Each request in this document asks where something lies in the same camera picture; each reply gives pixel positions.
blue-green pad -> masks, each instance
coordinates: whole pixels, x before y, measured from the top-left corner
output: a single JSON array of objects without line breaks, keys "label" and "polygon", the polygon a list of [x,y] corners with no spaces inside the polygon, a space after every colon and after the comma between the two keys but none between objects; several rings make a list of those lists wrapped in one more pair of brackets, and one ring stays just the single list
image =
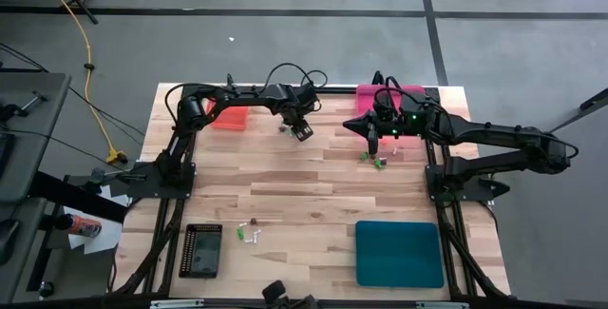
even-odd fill
[{"label": "blue-green pad", "polygon": [[437,227],[429,222],[358,222],[354,227],[361,286],[444,286]]}]

wooden tabletop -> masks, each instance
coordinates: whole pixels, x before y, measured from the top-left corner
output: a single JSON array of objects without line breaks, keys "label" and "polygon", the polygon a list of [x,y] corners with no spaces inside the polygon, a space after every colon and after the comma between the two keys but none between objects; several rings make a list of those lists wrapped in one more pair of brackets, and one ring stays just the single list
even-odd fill
[{"label": "wooden tabletop", "polygon": [[[164,107],[166,91],[159,84],[142,150],[154,161],[171,136],[171,118]],[[442,106],[469,118],[462,87],[440,87]],[[170,98],[175,106],[176,91]],[[380,157],[386,169],[360,161],[366,141],[342,127],[355,117],[354,95],[320,95],[323,107],[307,115],[314,135],[306,142],[278,132],[280,116],[264,107],[250,107],[247,129],[206,127],[197,138],[197,178],[186,202],[176,256],[172,298],[261,299],[261,290],[283,280],[291,298],[317,299],[448,299],[442,289],[366,288],[354,272],[354,224],[362,220],[435,222],[423,168],[424,144],[418,138],[387,140]],[[478,156],[477,146],[462,144],[452,155]],[[141,200],[125,219],[117,252],[116,287],[135,271],[150,248],[159,201]],[[505,293],[509,292],[503,257],[491,217],[478,203],[462,203],[471,254]],[[173,212],[169,208],[168,217]],[[257,244],[238,240],[237,226],[256,218],[262,230]],[[188,223],[224,225],[218,277],[178,277],[183,231]],[[459,285],[465,291],[462,263],[455,257]],[[154,289],[164,265],[159,258]]]}]

